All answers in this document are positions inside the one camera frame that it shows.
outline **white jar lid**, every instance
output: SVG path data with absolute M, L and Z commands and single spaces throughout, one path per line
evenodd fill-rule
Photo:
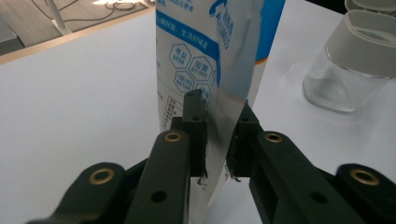
M 327 42 L 331 60 L 372 76 L 396 77 L 396 18 L 351 10 Z

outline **white plastic pouch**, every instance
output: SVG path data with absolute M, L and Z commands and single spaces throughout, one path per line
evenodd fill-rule
M 201 89 L 208 115 L 207 176 L 191 179 L 193 223 L 227 179 L 225 157 L 246 101 L 253 104 L 284 0 L 157 0 L 157 90 L 162 131 Z

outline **black metal bracket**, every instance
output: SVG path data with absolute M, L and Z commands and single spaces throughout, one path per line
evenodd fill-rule
M 182 118 L 158 135 L 150 156 L 124 171 L 114 163 L 84 170 L 53 215 L 30 224 L 188 223 L 191 176 L 206 175 L 205 107 L 185 95 Z M 396 186 L 358 164 L 330 175 L 289 138 L 265 132 L 246 105 L 227 156 L 233 178 L 249 187 L 265 223 L 396 223 Z

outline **brass screw insert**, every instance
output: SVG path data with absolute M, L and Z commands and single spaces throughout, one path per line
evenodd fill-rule
M 165 140 L 167 142 L 177 142 L 177 141 L 180 141 L 180 139 L 181 139 L 181 134 L 180 133 L 168 133 L 165 136 Z
M 96 170 L 90 175 L 90 183 L 93 185 L 102 185 L 114 177 L 114 171 L 110 168 Z
M 272 143 L 280 143 L 283 141 L 282 136 L 277 133 L 268 133 L 265 135 L 265 139 Z
M 353 169 L 350 171 L 350 175 L 355 180 L 365 185 L 377 186 L 379 184 L 378 178 L 376 178 L 375 175 L 373 175 L 372 173 L 365 170 Z

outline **white tabletop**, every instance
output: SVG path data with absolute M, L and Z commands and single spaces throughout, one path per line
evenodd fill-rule
M 316 166 L 371 166 L 396 181 L 396 81 L 356 114 L 309 104 L 304 74 L 341 15 L 289 0 L 254 112 Z M 155 18 L 148 13 L 0 65 L 0 223 L 47 217 L 85 168 L 145 159 L 159 133 Z M 248 181 L 230 182 L 207 223 L 261 223 Z

